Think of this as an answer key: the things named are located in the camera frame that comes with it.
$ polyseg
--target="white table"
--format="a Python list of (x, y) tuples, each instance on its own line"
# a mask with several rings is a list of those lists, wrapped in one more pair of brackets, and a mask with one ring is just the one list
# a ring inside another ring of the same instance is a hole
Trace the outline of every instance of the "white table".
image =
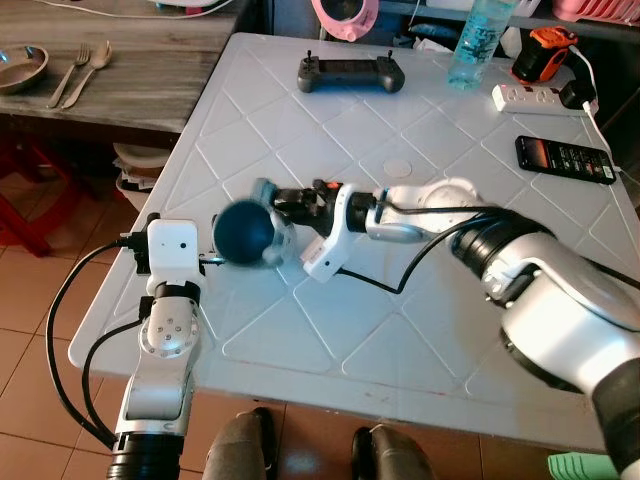
[[(304, 94), (296, 74), (307, 49), (321, 58), (386, 53), (234, 35), (134, 229), (155, 211), (195, 219), (207, 252), (213, 214), (246, 196), (256, 177), (280, 186), (320, 177), (373, 189), (463, 176), (487, 200), (537, 219), (581, 254), (639, 276), (640, 224), (620, 181), (605, 187), (518, 168), (514, 140), (521, 134), (600, 145), (588, 121), (496, 112), (490, 91), (513, 83), (508, 64), (492, 65), (479, 90), (458, 92), (446, 84), (448, 56), (397, 50), (406, 74), (399, 93)], [(411, 174), (398, 178), (403, 171)], [(299, 234), (302, 249), (311, 235)], [(397, 284), (419, 247), (362, 238), (347, 267)], [(507, 356), (498, 341), (500, 310), (443, 248), (423, 260), (400, 296), (342, 276), (321, 285), (293, 261), (277, 271), (208, 267), (207, 281), (200, 387), (602, 448), (582, 396), (547, 388)], [(135, 319), (145, 282), (131, 254), (120, 253), (71, 344), (74, 364), (100, 334)], [(94, 366), (128, 375), (137, 356), (131, 331), (105, 344)]]

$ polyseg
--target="power strip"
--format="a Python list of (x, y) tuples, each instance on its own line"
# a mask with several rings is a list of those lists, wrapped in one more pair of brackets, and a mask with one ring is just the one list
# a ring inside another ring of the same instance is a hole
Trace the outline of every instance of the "power strip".
[(554, 87), (530, 85), (496, 85), (493, 101), (499, 112), (537, 113), (540, 115), (564, 115), (586, 117), (583, 109), (572, 110), (562, 105), (560, 90)]

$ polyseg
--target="gray pants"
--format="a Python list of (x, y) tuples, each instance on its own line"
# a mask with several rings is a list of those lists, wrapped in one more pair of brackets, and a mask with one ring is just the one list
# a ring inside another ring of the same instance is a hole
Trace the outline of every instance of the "gray pants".
[[(434, 480), (427, 457), (409, 436), (387, 426), (372, 432), (376, 480)], [(242, 413), (218, 434), (202, 480), (266, 480), (260, 417)]]
[(202, 480), (266, 480), (260, 417), (241, 413), (220, 431), (207, 454)]

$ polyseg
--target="metal bowl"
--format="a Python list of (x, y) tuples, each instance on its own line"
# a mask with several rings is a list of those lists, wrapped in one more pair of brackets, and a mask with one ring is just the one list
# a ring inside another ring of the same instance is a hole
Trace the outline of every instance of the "metal bowl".
[(8, 95), (38, 82), (49, 63), (47, 51), (35, 45), (0, 47), (0, 94)]

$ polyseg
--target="person's leg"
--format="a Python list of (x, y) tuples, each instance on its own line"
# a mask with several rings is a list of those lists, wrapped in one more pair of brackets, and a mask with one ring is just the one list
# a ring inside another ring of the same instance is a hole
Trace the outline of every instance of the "person's leg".
[(265, 456), (273, 457), (274, 445), (269, 445), (273, 442), (268, 410), (241, 413), (225, 425), (211, 445), (202, 480), (267, 480), (267, 472), (275, 473), (276, 467), (275, 458), (265, 462)]
[(435, 480), (427, 456), (408, 435), (385, 425), (371, 431), (360, 429), (354, 437), (356, 466), (360, 480)]

